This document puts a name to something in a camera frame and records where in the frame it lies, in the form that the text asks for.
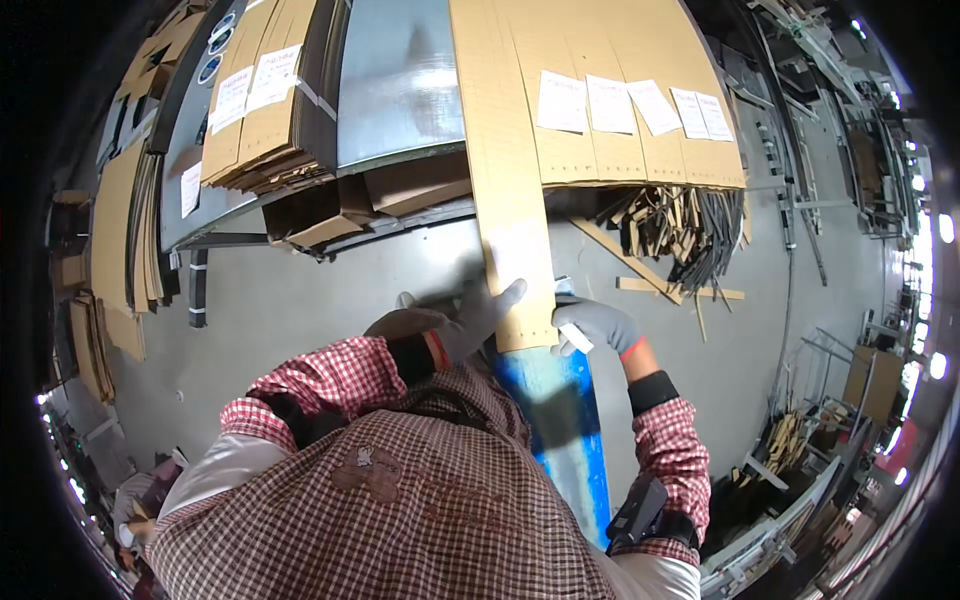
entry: cardboard box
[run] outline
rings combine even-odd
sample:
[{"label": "cardboard box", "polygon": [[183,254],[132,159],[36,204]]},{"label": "cardboard box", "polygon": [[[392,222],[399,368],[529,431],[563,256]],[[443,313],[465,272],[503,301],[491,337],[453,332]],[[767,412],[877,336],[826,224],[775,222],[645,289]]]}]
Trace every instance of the cardboard box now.
[{"label": "cardboard box", "polygon": [[362,231],[373,220],[373,210],[363,177],[355,175],[266,204],[263,220],[272,245],[289,241],[310,248]]},{"label": "cardboard box", "polygon": [[373,210],[398,217],[470,193],[467,153],[429,156],[364,173]]}]

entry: metal sheet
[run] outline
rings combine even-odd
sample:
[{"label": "metal sheet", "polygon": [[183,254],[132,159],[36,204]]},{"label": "metal sheet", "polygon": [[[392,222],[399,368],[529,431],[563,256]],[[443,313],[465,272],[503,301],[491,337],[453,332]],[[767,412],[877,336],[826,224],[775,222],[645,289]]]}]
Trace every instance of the metal sheet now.
[{"label": "metal sheet", "polygon": [[[246,6],[247,0],[235,0],[227,14],[236,12],[235,23],[239,22]],[[183,96],[177,124],[170,135],[169,151],[163,161],[160,248],[164,252],[210,231],[228,218],[260,206],[254,194],[242,194],[223,187],[202,187],[197,208],[186,218],[180,216],[180,175],[197,164],[203,155],[203,147],[196,143],[197,134],[206,118],[216,78],[211,78],[206,85],[198,84],[197,78],[209,58],[204,51],[194,68],[190,86]]]},{"label": "metal sheet", "polygon": [[337,126],[338,175],[464,148],[446,0],[354,0]]}]

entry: white label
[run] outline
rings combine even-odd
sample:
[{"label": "white label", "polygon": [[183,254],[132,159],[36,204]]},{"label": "white label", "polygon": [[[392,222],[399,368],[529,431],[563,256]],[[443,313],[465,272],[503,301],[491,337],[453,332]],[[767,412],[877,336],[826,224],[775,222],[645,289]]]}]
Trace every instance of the white label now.
[{"label": "white label", "polygon": [[631,82],[627,84],[627,91],[652,135],[672,132],[684,126],[654,80]]},{"label": "white label", "polygon": [[673,101],[677,103],[680,120],[684,122],[686,136],[692,139],[709,139],[707,124],[704,123],[700,103],[697,102],[697,92],[677,87],[671,87],[670,91],[673,92]]},{"label": "white label", "polygon": [[586,132],[587,84],[550,71],[541,71],[537,127],[561,132]]},{"label": "white label", "polygon": [[700,112],[704,115],[704,123],[707,124],[707,133],[710,139],[719,142],[732,142],[733,134],[727,127],[727,119],[723,116],[723,109],[720,108],[720,101],[716,96],[708,96],[697,92],[697,103],[700,105]]},{"label": "white label", "polygon": [[216,135],[230,123],[243,118],[252,73],[253,67],[249,66],[220,82],[217,87],[217,106],[207,118],[210,135]]},{"label": "white label", "polygon": [[559,327],[560,332],[570,341],[574,348],[580,350],[583,354],[593,350],[593,342],[587,339],[580,327],[573,323],[562,324]]},{"label": "white label", "polygon": [[493,264],[502,289],[517,279],[527,282],[525,298],[534,298],[534,290],[553,290],[553,265],[547,260],[538,264],[543,252],[538,252],[540,236],[534,235],[537,223],[532,219],[502,225],[487,233],[487,243],[493,255]]},{"label": "white label", "polygon": [[595,130],[630,134],[636,131],[634,108],[630,106],[626,84],[587,75],[587,96],[590,122]]},{"label": "white label", "polygon": [[253,75],[253,86],[247,97],[247,114],[287,99],[290,88],[297,83],[297,58],[302,44],[270,52],[260,57]]},{"label": "white label", "polygon": [[198,162],[180,176],[180,217],[185,219],[200,202],[200,167]]}]

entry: black strap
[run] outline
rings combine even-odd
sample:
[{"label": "black strap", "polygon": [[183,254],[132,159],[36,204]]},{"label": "black strap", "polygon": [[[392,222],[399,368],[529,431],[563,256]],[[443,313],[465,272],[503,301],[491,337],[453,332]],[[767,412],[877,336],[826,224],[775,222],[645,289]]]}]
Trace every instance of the black strap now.
[{"label": "black strap", "polygon": [[667,538],[676,540],[693,550],[700,549],[700,537],[697,536],[693,519],[687,513],[680,511],[663,511],[657,531],[647,539],[650,538]]},{"label": "black strap", "polygon": [[657,371],[638,379],[630,384],[627,393],[630,395],[630,407],[634,411],[634,417],[680,396],[666,371]]}]

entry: white paper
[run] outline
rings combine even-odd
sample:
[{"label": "white paper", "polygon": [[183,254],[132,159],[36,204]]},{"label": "white paper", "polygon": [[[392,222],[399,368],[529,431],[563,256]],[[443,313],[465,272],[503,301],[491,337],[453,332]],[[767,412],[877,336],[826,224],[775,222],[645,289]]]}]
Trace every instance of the white paper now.
[{"label": "white paper", "polygon": [[587,84],[550,71],[541,71],[537,127],[561,132],[586,132]]},{"label": "white paper", "polygon": [[626,84],[587,75],[587,97],[590,101],[590,121],[595,130],[630,134],[636,131],[634,108],[630,106]]},{"label": "white paper", "polygon": [[217,105],[207,118],[210,135],[216,135],[230,123],[243,118],[252,73],[253,67],[249,66],[220,82],[217,88]]},{"label": "white paper", "polygon": [[198,162],[180,176],[180,217],[185,219],[200,202],[200,167]]},{"label": "white paper", "polygon": [[707,124],[707,133],[710,139],[719,142],[732,142],[733,133],[727,126],[727,119],[723,116],[723,109],[720,108],[720,101],[716,96],[709,96],[697,92],[697,103],[700,105],[700,113],[704,115],[704,123]]},{"label": "white paper", "polygon": [[684,126],[654,80],[630,82],[627,84],[627,91],[630,92],[636,109],[640,111],[652,135],[672,132]]},{"label": "white paper", "polygon": [[253,75],[253,85],[247,96],[247,114],[275,102],[287,99],[290,88],[297,83],[297,58],[302,44],[270,52],[260,57]]},{"label": "white paper", "polygon": [[673,93],[673,101],[677,103],[680,120],[684,122],[686,136],[692,139],[709,139],[707,124],[704,123],[700,103],[697,102],[697,92],[677,87],[671,87],[670,91]]},{"label": "white paper", "polygon": [[587,339],[587,336],[584,335],[584,332],[580,330],[580,327],[573,323],[566,323],[560,325],[558,329],[570,341],[570,344],[574,348],[580,350],[583,354],[586,354],[593,350],[593,342]]}]

